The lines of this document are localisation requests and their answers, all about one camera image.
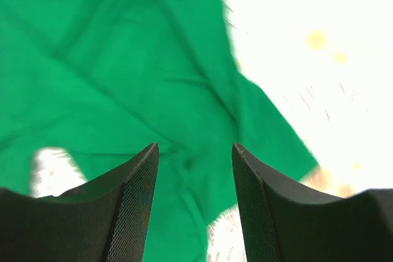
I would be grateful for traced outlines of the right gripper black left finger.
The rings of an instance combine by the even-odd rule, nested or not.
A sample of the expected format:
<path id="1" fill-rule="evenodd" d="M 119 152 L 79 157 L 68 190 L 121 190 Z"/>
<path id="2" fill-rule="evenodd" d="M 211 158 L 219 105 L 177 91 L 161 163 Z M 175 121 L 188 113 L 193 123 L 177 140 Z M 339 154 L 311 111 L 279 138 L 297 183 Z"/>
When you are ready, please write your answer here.
<path id="1" fill-rule="evenodd" d="M 141 261 L 159 148 L 62 195 L 32 198 L 1 189 L 2 261 Z"/>

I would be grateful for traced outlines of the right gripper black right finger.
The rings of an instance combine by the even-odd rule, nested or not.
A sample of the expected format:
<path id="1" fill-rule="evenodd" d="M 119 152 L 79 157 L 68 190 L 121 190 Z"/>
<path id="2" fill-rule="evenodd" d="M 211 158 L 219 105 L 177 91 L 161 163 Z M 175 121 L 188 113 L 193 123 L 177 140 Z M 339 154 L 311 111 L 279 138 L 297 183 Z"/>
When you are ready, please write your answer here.
<path id="1" fill-rule="evenodd" d="M 248 261 L 392 261 L 392 190 L 339 198 L 232 148 Z"/>

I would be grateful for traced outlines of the green t-shirt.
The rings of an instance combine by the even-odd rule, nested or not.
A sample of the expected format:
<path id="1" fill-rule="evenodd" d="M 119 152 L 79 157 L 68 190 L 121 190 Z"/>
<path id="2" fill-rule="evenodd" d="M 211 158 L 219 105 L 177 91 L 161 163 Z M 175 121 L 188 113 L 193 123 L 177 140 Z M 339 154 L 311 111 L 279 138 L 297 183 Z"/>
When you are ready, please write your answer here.
<path id="1" fill-rule="evenodd" d="M 144 261 L 205 261 L 243 144 L 295 180 L 317 161 L 239 72 L 222 0 L 1 0 L 1 185 L 66 149 L 88 179 L 160 148 Z"/>

